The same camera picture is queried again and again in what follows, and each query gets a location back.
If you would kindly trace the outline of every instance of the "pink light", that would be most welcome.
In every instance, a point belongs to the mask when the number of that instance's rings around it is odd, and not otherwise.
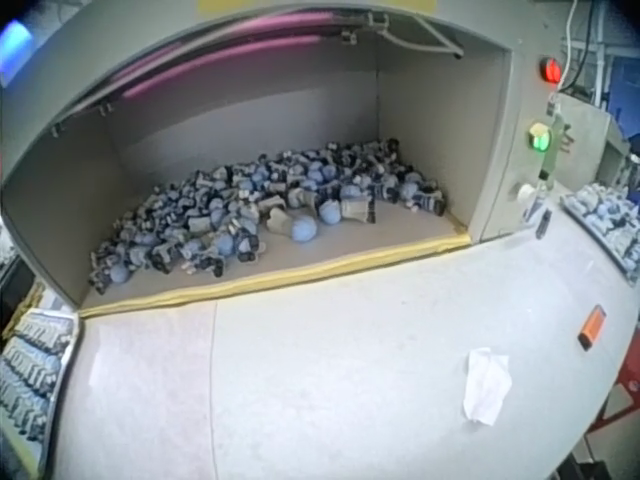
[[[130,88],[129,90],[124,92],[122,96],[125,98],[133,98],[143,92],[146,92],[150,88],[153,88],[156,85],[164,83],[172,78],[178,77],[183,73],[220,60],[225,60],[228,58],[246,55],[248,53],[258,52],[262,50],[301,45],[312,45],[314,43],[320,42],[320,40],[322,40],[322,37],[320,35],[303,35],[299,37],[276,38],[273,40],[248,43],[245,45],[228,48],[226,50],[221,50],[219,52],[209,53],[207,55],[203,55],[202,57],[194,58],[193,60],[183,63],[182,65],[177,65],[173,68],[170,68],[169,70],[166,70],[156,75],[155,77],[150,78],[149,80],[146,80],[136,85],[135,87]]]
[[[138,60],[137,62],[132,63],[128,67],[123,68],[118,73],[113,75],[111,77],[111,80],[118,80],[119,78],[122,78],[122,77],[124,77],[126,75],[129,75],[130,73],[135,72],[136,70],[139,70],[140,68],[144,67],[145,65],[148,65],[149,63],[153,62],[154,60],[157,60],[158,58],[162,57],[163,55],[166,55],[167,53],[174,51],[180,45],[181,45],[180,43],[174,43],[172,45],[168,45],[168,46],[166,46],[164,48],[161,48],[157,52],[153,52],[151,55],[149,55],[147,57],[144,57],[144,58]]]
[[[331,12],[314,12],[314,13],[292,13],[289,15],[280,15],[278,17],[257,18],[241,23],[234,27],[233,33],[250,33],[262,30],[271,30],[281,27],[291,26],[308,26],[317,23],[327,23],[333,19]]]

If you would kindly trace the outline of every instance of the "green indicator light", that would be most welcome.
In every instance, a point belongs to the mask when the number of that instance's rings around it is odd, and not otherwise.
[[[529,144],[537,152],[544,153],[551,147],[551,130],[542,123],[529,129]]]
[[[533,141],[533,148],[539,152],[546,152],[551,146],[551,134],[549,132],[536,137]]]

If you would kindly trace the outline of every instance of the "yellow edge strip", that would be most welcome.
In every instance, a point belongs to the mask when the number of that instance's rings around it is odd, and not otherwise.
[[[33,457],[29,451],[29,447],[25,445],[25,441],[13,429],[13,425],[10,423],[11,419],[7,416],[4,409],[2,410],[0,418],[2,418],[0,421],[2,425],[8,425],[8,428],[2,427],[2,434],[11,444],[11,447],[18,456],[20,463],[27,471],[29,478],[38,478],[38,459]]]
[[[142,298],[122,300],[109,305],[80,310],[79,315],[83,319],[88,319],[114,313],[177,306],[202,300],[213,300],[233,295],[254,293],[368,270],[412,258],[443,253],[469,245],[471,245],[471,237],[467,233],[461,233],[451,237],[375,250],[361,255],[339,258],[331,262],[243,278],[219,285],[184,288]]]
[[[355,2],[355,4],[361,4],[362,6],[366,5],[365,2]],[[236,11],[251,11],[256,8],[269,6],[273,6],[273,2],[268,2],[266,0],[198,0],[197,2],[198,12],[201,14],[218,16]],[[410,12],[432,14],[438,7],[438,0],[380,0],[377,2],[376,7],[400,8]]]

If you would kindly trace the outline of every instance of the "white paper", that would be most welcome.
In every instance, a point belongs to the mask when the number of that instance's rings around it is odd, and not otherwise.
[[[464,413],[469,420],[493,425],[511,389],[509,357],[490,348],[469,353],[469,375],[464,393]]]

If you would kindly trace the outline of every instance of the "industrial machine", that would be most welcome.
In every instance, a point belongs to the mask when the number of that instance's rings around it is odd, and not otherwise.
[[[538,180],[536,135],[551,123],[555,85],[540,61],[559,48],[533,6],[340,5],[97,0],[65,24],[2,99],[2,214],[32,269],[91,316],[326,278],[518,230],[518,191]],[[321,227],[304,246],[267,234],[257,264],[219,279],[141,270],[104,295],[90,290],[90,252],[154,185],[263,152],[387,138],[438,180],[447,215],[385,205],[375,225]]]
[[[615,119],[576,98],[561,94],[559,99],[574,143],[568,152],[560,152],[558,156],[557,179],[574,191],[596,181],[614,186],[630,148]]]

